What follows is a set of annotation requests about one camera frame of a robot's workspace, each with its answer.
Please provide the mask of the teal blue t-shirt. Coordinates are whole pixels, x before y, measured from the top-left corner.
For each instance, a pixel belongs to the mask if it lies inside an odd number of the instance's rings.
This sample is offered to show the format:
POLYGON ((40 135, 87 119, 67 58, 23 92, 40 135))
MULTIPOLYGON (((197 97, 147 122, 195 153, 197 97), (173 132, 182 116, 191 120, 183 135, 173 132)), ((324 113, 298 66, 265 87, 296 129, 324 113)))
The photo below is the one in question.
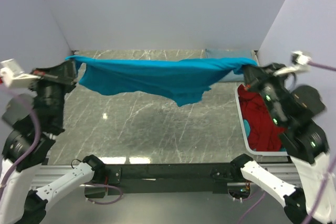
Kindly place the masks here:
POLYGON ((101 95, 141 91, 173 100, 177 106, 198 103, 204 92, 228 74, 216 59, 103 60, 70 56, 86 69, 79 84, 101 95))

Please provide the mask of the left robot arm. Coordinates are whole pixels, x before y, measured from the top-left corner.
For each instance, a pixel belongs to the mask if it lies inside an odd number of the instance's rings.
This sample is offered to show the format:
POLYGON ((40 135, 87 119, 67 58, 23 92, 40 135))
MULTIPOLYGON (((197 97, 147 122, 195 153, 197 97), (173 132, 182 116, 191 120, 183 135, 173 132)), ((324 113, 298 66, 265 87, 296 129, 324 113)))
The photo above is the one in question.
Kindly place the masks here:
POLYGON ((106 166, 89 155, 56 181, 32 190, 36 173, 64 131, 65 95, 76 86, 76 65, 66 60, 25 73, 14 59, 5 60, 1 81, 7 91, 26 88, 36 93, 15 94, 2 116, 12 132, 2 151, 1 223, 40 223, 57 201, 80 185, 104 182, 106 166))

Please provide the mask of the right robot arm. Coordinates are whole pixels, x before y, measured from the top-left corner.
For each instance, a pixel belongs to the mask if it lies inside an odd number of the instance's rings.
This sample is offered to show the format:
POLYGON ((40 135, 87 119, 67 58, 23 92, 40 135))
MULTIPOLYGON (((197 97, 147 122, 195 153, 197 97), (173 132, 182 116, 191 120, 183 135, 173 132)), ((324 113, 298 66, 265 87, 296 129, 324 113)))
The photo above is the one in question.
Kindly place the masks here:
POLYGON ((301 184, 289 184, 243 154, 232 160, 230 175, 258 185, 284 208, 292 223, 335 223, 335 159, 324 130, 313 118, 325 110, 317 89, 300 85, 293 90, 285 80, 307 67, 273 63, 265 67, 244 66, 248 91, 259 93, 275 125, 285 128, 279 138, 293 162, 301 184))

